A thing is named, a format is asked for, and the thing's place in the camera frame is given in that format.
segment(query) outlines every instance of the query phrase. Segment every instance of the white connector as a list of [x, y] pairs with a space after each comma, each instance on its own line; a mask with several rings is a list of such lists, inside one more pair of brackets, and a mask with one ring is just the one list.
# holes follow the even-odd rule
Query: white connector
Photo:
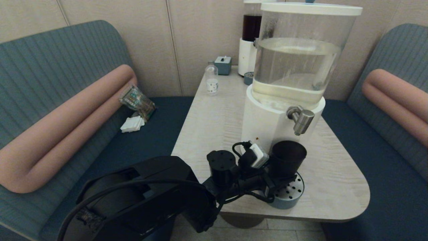
[[250, 149], [253, 150], [254, 154], [257, 156], [257, 159], [251, 164], [251, 167], [255, 169], [261, 168], [267, 160], [269, 160], [269, 155], [257, 144], [252, 144]]

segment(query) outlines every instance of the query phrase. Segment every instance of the table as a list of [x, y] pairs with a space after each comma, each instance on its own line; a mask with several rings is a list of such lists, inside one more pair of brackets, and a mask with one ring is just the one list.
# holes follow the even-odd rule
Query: table
[[[232, 151], [241, 141], [247, 85], [232, 67], [229, 76], [219, 76], [219, 93], [206, 93], [205, 78], [187, 114], [172, 151], [194, 171], [199, 182], [210, 177], [206, 155], [212, 150]], [[280, 210], [245, 195], [223, 206], [223, 215], [278, 218], [322, 222], [346, 222], [368, 206], [370, 190], [364, 175], [321, 117], [310, 141], [302, 142], [308, 151], [299, 168], [305, 191], [291, 209]]]

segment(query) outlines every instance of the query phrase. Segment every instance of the white tank lid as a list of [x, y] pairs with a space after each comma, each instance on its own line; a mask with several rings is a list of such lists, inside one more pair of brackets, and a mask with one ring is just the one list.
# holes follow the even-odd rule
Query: white tank lid
[[244, 3], [276, 3], [277, 0], [244, 0]]
[[268, 12], [335, 16], [360, 16], [363, 11], [362, 7], [321, 3], [262, 3], [260, 9]]

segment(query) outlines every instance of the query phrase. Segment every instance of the small teal box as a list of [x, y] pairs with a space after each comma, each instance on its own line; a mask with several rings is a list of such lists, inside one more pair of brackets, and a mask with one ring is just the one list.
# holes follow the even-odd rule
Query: small teal box
[[214, 65], [218, 68], [219, 75], [229, 75], [232, 67], [232, 57], [217, 57], [214, 61]]

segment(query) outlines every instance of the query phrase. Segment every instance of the teal upholstered bench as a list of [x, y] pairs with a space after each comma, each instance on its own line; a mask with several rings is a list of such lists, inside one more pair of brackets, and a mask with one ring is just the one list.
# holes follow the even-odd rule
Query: teal upholstered bench
[[[1, 44], [0, 149], [122, 64], [133, 66], [119, 33], [105, 21]], [[23, 240], [55, 240], [87, 180], [150, 157], [170, 155], [193, 98], [152, 100], [159, 109], [139, 132], [120, 133], [132, 113], [121, 107], [42, 188], [17, 194], [0, 186], [0, 240], [19, 240], [13, 232]], [[148, 239], [168, 240], [171, 230], [172, 222]]]
[[323, 117], [366, 177], [370, 203], [350, 222], [324, 223], [324, 232], [334, 241], [428, 240], [428, 151], [362, 94], [375, 69], [428, 92], [428, 27], [390, 30], [348, 101], [327, 100]]

